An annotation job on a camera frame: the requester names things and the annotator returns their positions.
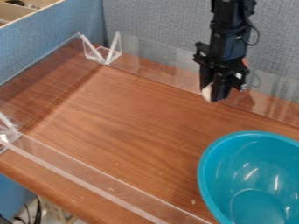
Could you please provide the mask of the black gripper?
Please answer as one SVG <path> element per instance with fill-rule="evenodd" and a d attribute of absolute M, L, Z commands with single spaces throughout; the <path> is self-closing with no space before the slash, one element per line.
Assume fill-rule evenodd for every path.
<path fill-rule="evenodd" d="M 209 55 L 209 45 L 201 42 L 196 42 L 194 47 L 192 60 L 200 65 L 200 91 L 212 83 L 210 101 L 221 101 L 228 98 L 232 88 L 237 91 L 246 88 L 248 65 L 242 58 L 228 61 L 213 59 Z"/>

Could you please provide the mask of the black blue robot arm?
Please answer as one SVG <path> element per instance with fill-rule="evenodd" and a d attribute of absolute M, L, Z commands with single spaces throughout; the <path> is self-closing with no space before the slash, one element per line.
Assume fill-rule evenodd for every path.
<path fill-rule="evenodd" d="M 208 102 L 228 98 L 234 88 L 246 88 L 248 66 L 244 62 L 250 43 L 250 30 L 257 28 L 249 21 L 254 14 L 256 0 L 210 0 L 209 43 L 197 42 L 193 61 L 200 65 L 200 92 Z"/>

